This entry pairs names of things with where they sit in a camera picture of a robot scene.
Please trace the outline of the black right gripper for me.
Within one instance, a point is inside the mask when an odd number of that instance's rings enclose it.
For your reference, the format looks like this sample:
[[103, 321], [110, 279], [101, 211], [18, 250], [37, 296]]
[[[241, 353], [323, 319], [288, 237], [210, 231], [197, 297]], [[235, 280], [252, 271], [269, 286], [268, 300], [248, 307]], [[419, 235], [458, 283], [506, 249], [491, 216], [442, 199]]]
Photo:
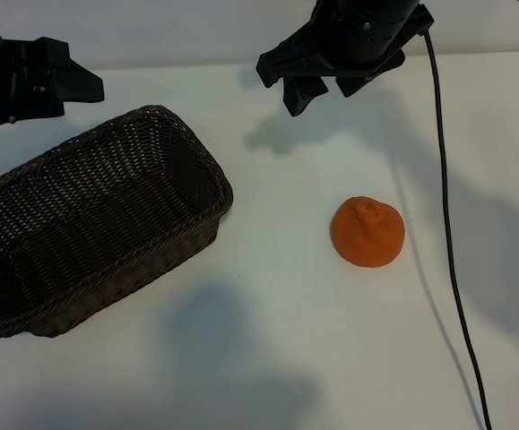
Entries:
[[313, 99], [328, 92], [318, 76], [326, 76], [330, 64], [348, 98], [377, 76], [402, 66], [403, 47], [424, 36], [433, 23], [427, 7], [413, 0], [318, 1], [310, 24], [261, 54], [255, 69], [266, 88], [284, 77], [284, 105], [291, 116], [299, 116]]

